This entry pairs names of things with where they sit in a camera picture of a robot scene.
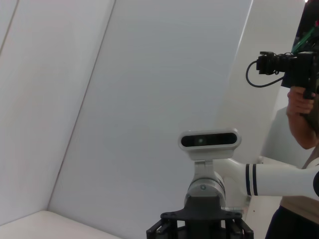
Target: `person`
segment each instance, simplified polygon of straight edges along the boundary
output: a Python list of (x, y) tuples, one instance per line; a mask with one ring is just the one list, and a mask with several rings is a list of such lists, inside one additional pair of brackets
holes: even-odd
[[(314, 147), (304, 168), (319, 157), (319, 96), (303, 98), (305, 89), (291, 87), (287, 116), (292, 135), (304, 149)], [(273, 215), (266, 239), (319, 239), (319, 201), (306, 197), (283, 197)]]

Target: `black cable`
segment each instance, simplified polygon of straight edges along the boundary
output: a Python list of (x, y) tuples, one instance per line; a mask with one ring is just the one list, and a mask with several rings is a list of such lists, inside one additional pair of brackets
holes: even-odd
[(253, 61), (252, 63), (250, 63), (249, 66), (248, 66), (248, 68), (247, 68), (247, 71), (246, 71), (246, 80), (247, 80), (247, 82), (248, 82), (249, 85), (251, 85), (251, 86), (253, 86), (253, 87), (256, 87), (256, 88), (263, 88), (263, 87), (271, 86), (271, 85), (273, 85), (274, 83), (277, 83), (277, 82), (281, 81), (281, 80), (284, 78), (284, 76), (283, 76), (283, 77), (281, 77), (281, 78), (279, 78), (279, 79), (277, 79), (277, 80), (275, 80), (275, 81), (273, 81), (273, 82), (270, 82), (270, 83), (268, 83), (268, 84), (261, 85), (261, 86), (258, 86), (258, 85), (255, 85), (255, 84), (251, 83), (250, 80), (249, 80), (249, 78), (248, 78), (248, 72), (249, 72), (250, 67), (251, 67), (252, 65), (254, 65), (255, 63), (257, 63), (257, 61)]

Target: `camera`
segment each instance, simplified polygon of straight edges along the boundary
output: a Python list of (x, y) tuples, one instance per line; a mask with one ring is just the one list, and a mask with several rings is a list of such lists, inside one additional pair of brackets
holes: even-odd
[(187, 131), (181, 134), (179, 147), (193, 161), (231, 158), (241, 137), (235, 129), (214, 131)]

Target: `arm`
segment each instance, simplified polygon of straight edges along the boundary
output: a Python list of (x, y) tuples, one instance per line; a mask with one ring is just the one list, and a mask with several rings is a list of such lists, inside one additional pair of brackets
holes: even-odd
[(314, 106), (313, 100), (303, 99), (304, 91), (305, 89), (301, 87), (291, 87), (288, 93), (287, 116), (292, 135), (301, 147), (309, 149), (315, 147), (319, 139), (305, 118), (301, 116), (301, 114), (309, 114)]

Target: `black stripe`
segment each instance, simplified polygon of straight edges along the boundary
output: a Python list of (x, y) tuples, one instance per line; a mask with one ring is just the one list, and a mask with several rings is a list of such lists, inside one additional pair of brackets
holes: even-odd
[(256, 165), (253, 164), (253, 188), (254, 188), (254, 195), (258, 196), (257, 193), (257, 173), (256, 173)]
[(246, 189), (247, 189), (247, 195), (251, 196), (250, 180), (249, 180), (249, 164), (246, 164)]

